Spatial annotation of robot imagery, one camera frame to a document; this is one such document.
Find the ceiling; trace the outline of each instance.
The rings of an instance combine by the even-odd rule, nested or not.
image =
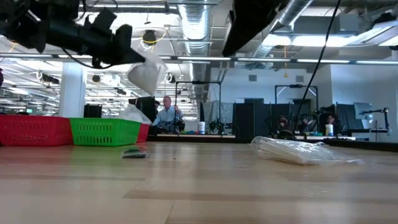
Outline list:
[[[132,0],[120,0],[118,3],[131,4],[131,3],[143,3],[142,1]],[[112,4],[112,1],[101,1],[103,4]],[[305,10],[303,16],[318,16],[328,17],[333,12],[333,7],[336,1],[334,0],[314,0],[311,6]],[[376,11],[377,9],[384,7],[392,7],[397,4],[393,0],[384,1],[363,1],[363,0],[345,0],[341,3],[341,10],[339,13],[350,13],[350,14],[361,14],[361,25],[368,26],[366,15],[370,12]],[[224,40],[227,35],[228,20],[227,15],[229,10],[232,8],[231,0],[223,0],[218,5],[211,8],[210,14],[210,56],[220,56],[224,46]],[[145,30],[155,30],[158,41],[151,51],[156,55],[186,55],[185,45],[183,43],[184,36],[181,26],[181,19],[176,14],[148,14],[148,13],[130,13],[123,12],[117,13],[118,17],[112,24],[112,30],[115,31],[118,27],[123,24],[129,24],[133,26],[132,33],[132,45],[134,49],[140,49],[141,46],[141,35]],[[96,17],[96,13],[88,13],[90,21]],[[240,52],[252,52],[257,49],[261,43],[261,36],[253,38],[250,43],[245,45]],[[282,48],[274,47],[270,54],[273,57],[287,57],[287,58],[318,58],[321,47],[300,47],[300,46],[286,46]],[[13,44],[4,37],[0,37],[0,52],[14,52],[14,53],[36,53],[34,49],[26,49],[21,45]],[[62,50],[58,47],[47,45],[45,54],[63,54]],[[326,49],[324,58],[353,58],[353,59],[383,59],[388,57],[391,51],[388,47],[379,46],[367,46],[367,47],[329,47]],[[32,88],[24,88],[28,92],[42,93],[46,97],[29,94],[24,95],[22,91],[9,91],[0,90],[0,107],[16,108],[19,106],[29,105],[29,101],[35,99],[35,101],[41,103],[34,103],[39,105],[43,114],[53,114],[57,112],[58,98],[59,98],[59,85],[51,85],[44,83],[37,78],[37,72],[41,71],[47,75],[51,75],[61,80],[62,75],[62,62],[56,61],[29,61],[29,60],[17,60],[14,58],[6,58],[0,64],[4,69],[4,79],[13,83],[17,86],[32,86]],[[170,63],[167,64],[168,72],[175,75],[177,80],[184,80],[184,77],[190,76],[190,65],[187,63]],[[284,63],[274,63],[272,68],[275,70],[284,68]],[[312,65],[309,64],[288,64],[288,68],[302,68],[311,69]],[[138,87],[130,83],[126,78],[126,72],[129,70],[130,65],[119,65],[111,67],[107,70],[93,70],[88,69],[88,83],[86,100],[89,103],[100,103],[103,105],[105,113],[117,114],[118,111],[123,110],[127,105],[127,96],[146,96],[148,95]],[[106,87],[104,83],[95,83],[92,81],[93,75],[117,75],[120,76],[120,87],[132,88],[128,91],[126,96],[122,96],[116,93],[116,90],[109,88],[108,90],[99,90],[98,87]],[[39,86],[51,86],[51,88],[39,88]],[[189,91],[192,89],[190,85],[179,85],[181,95],[178,97],[183,99],[184,102],[179,102],[183,105],[183,111],[189,114],[189,117],[197,116],[197,104],[190,100],[192,93]],[[167,81],[163,81],[155,96],[161,100],[165,95],[175,95],[175,85],[170,84]]]

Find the blue shirt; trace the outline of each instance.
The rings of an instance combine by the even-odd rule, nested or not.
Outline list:
[[[162,109],[157,113],[155,121],[152,123],[153,126],[156,126],[159,122],[172,122],[174,121],[174,116],[175,116],[175,110],[174,106],[171,106],[168,110],[167,109]],[[177,113],[176,118],[181,117],[181,114]]]

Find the white pillar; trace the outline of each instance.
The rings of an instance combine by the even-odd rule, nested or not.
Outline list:
[[[77,63],[64,62],[62,67],[60,108],[64,118],[82,118],[85,109],[87,73]]]

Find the ventilation duct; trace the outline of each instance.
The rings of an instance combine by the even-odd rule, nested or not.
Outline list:
[[[292,27],[294,22],[301,16],[304,10],[311,5],[313,0],[291,0],[283,11],[278,14],[274,20],[278,20],[276,27]],[[264,58],[266,57],[273,45],[260,45],[259,48],[253,53],[252,57]],[[249,63],[246,65],[247,69],[262,68],[264,67],[260,63]]]
[[[185,43],[187,54],[190,56],[207,56],[210,45],[205,43],[209,38],[210,28],[210,6],[197,4],[181,4],[178,5],[181,15],[182,31],[184,38],[187,40],[195,40],[196,42]],[[192,63],[190,65],[190,75],[184,76],[185,81],[205,80],[206,70],[210,65],[203,63]],[[207,93],[194,91],[195,98],[201,98],[206,101]]]

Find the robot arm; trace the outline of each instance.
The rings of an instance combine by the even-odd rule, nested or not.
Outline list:
[[[1,0],[0,34],[42,53],[46,44],[93,57],[93,67],[145,62],[130,48],[132,27],[123,25],[113,34],[116,15],[103,9],[93,23],[77,24],[80,0]]]

